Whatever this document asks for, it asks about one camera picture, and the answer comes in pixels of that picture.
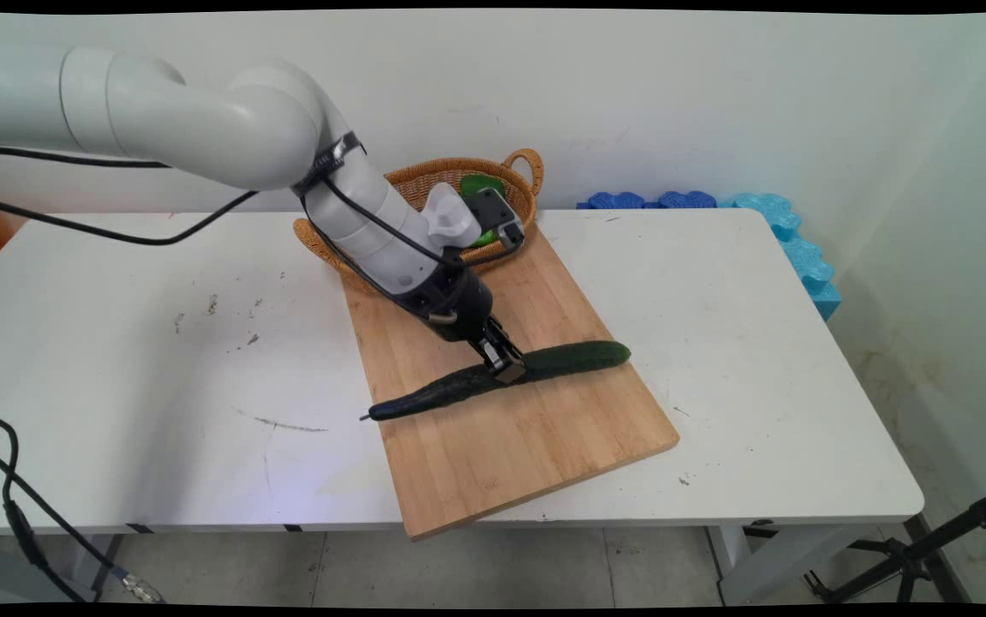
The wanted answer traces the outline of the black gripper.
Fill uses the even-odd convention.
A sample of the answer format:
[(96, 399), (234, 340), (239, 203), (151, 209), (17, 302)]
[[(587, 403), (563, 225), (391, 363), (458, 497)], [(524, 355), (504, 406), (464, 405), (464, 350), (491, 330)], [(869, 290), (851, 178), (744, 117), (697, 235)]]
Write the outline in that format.
[(497, 319), (493, 294), (470, 269), (435, 269), (420, 285), (391, 297), (445, 341), (470, 341), (488, 373), (501, 384), (525, 375), (523, 354)]

